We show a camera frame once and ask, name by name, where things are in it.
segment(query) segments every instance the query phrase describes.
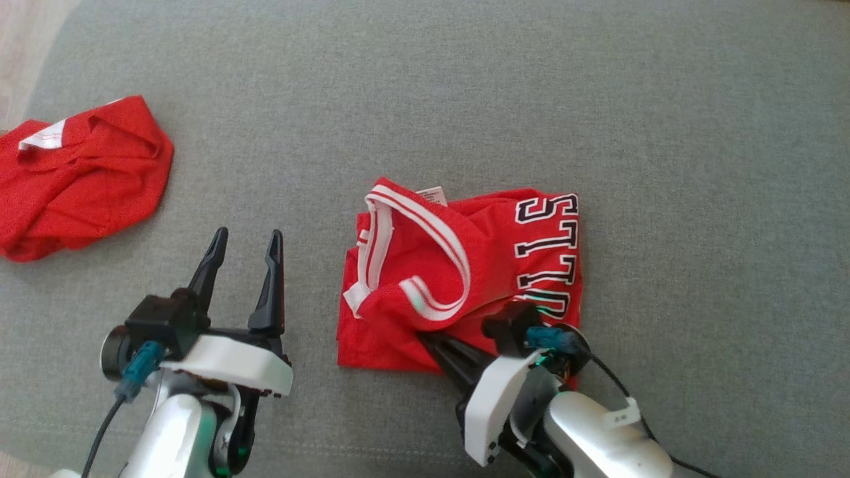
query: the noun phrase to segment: teal connector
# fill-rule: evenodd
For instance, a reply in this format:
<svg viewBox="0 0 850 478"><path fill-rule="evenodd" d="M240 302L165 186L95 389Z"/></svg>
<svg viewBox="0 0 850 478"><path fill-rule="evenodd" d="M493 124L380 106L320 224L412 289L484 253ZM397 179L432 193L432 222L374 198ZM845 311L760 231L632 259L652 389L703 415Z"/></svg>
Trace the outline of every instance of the teal connector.
<svg viewBox="0 0 850 478"><path fill-rule="evenodd" d="M126 403L133 403L133 400L142 390L145 385L145 380L148 375L159 369L162 360L165 358L165 350L158 342L149 340L142 344L142 348L136 352L136 355L130 361L124 371L121 373L121 383L115 388L115 398L124 398Z"/></svg>
<svg viewBox="0 0 850 478"><path fill-rule="evenodd" d="M565 354L576 355L581 351L578 338L556 327L529 327L525 335L532 349L555 349Z"/></svg>

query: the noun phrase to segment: clothing tag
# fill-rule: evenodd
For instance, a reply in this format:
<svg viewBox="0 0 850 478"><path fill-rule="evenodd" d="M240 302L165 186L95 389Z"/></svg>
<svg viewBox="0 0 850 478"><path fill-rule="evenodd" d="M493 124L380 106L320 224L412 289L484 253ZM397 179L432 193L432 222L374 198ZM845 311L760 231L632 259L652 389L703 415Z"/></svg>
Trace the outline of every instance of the clothing tag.
<svg viewBox="0 0 850 478"><path fill-rule="evenodd" d="M445 193L443 192L443 186L423 189L421 191L417 191L416 193L419 196L422 196L425 201L433 202L434 204L441 204L443 206L449 205L449 203L445 201Z"/></svg>
<svg viewBox="0 0 850 478"><path fill-rule="evenodd" d="M629 402L628 407L623 408L622 410L617 410L616 412L605 413L602 416L605 428L617 428L633 424L640 420L640 409L637 405L638 401L630 396L626 397L626 401Z"/></svg>

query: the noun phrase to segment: red jersey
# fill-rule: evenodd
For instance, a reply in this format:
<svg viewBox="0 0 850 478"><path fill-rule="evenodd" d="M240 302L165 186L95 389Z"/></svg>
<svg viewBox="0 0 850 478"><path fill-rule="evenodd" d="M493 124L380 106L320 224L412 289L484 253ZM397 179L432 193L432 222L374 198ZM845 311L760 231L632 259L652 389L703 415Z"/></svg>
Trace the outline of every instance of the red jersey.
<svg viewBox="0 0 850 478"><path fill-rule="evenodd" d="M36 260L146 219L173 153L141 96L0 136L0 255Z"/></svg>
<svg viewBox="0 0 850 478"><path fill-rule="evenodd" d="M520 189L442 205L381 178L365 200L345 260L339 365L437 372L417 331L495 353L481 321L515 299L578 327L575 194Z"/></svg>

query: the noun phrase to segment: gray couch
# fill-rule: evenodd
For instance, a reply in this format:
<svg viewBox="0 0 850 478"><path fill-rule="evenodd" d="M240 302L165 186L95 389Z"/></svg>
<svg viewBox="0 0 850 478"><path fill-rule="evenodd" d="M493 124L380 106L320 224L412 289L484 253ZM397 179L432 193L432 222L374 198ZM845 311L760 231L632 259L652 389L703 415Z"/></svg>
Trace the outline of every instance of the gray couch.
<svg viewBox="0 0 850 478"><path fill-rule="evenodd" d="M848 45L850 4L826 1L86 0L30 116L142 94L177 152L151 220L0 262L0 449L80 469L111 404L102 338L227 225L213 320L245 321L280 228L296 373L245 476L522 475L464 455L445 379L335 365L343 252L387 175L579 193L584 330L666 449L724 476L843 475ZM623 404L593 367L581 385ZM151 395L96 470L118 471Z"/></svg>

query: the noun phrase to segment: folded red jersey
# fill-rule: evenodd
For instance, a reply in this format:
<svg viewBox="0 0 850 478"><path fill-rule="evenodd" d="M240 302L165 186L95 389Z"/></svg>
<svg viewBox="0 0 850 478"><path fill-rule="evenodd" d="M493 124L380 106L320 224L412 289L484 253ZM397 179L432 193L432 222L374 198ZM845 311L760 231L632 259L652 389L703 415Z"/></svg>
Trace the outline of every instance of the folded red jersey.
<svg viewBox="0 0 850 478"><path fill-rule="evenodd" d="M141 96L0 137L0 254L79 249L150 216L174 148Z"/></svg>
<svg viewBox="0 0 850 478"><path fill-rule="evenodd" d="M578 327L575 194L521 189L443 205L381 178L366 204L345 260L339 365L438 372L420 330L495 353L481 321L511 300Z"/></svg>

